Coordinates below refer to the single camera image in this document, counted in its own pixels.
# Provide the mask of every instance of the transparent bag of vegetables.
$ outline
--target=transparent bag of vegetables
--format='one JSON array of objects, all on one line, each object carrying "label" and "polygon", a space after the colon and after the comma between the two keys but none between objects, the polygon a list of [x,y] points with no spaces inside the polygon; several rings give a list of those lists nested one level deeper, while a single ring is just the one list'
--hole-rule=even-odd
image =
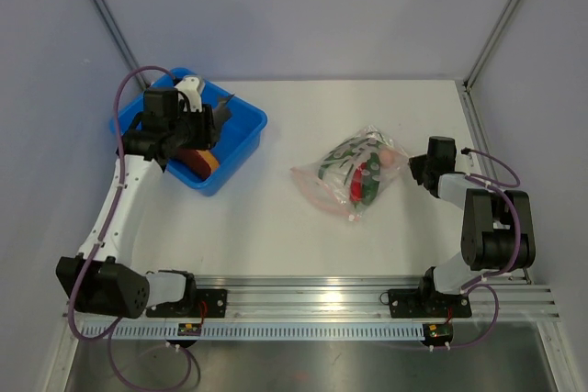
[{"label": "transparent bag of vegetables", "polygon": [[367,126],[320,161],[291,171],[297,187],[314,206],[359,220],[407,165],[408,156],[397,142]]}]

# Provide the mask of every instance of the gray wall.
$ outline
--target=gray wall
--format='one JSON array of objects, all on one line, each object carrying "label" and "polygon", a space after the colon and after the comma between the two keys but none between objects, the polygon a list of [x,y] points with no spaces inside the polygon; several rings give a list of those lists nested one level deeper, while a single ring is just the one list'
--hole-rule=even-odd
[{"label": "gray wall", "polygon": [[96,219],[125,73],[88,0],[0,0],[0,378],[44,378],[66,296],[54,275]]},{"label": "gray wall", "polygon": [[139,60],[222,79],[463,78],[506,3],[108,1]]},{"label": "gray wall", "polygon": [[525,0],[474,99],[491,150],[520,172],[537,236],[533,274],[560,305],[586,375],[588,316],[588,8]]}]

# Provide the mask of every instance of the gray floor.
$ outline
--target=gray floor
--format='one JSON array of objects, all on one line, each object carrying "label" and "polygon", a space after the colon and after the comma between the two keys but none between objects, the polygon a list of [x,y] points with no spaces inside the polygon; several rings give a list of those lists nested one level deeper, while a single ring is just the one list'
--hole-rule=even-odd
[{"label": "gray floor", "polygon": [[[478,332],[456,327],[459,341]],[[149,388],[171,386],[186,369],[184,357],[164,350],[136,355],[153,342],[114,342],[124,375]],[[204,392],[312,391],[555,391],[533,325],[499,325],[475,348],[429,353],[382,342],[198,342],[196,355]],[[413,347],[414,343],[398,343]],[[190,378],[193,390],[198,379]],[[105,342],[79,346],[68,392],[125,391],[112,374]]]}]

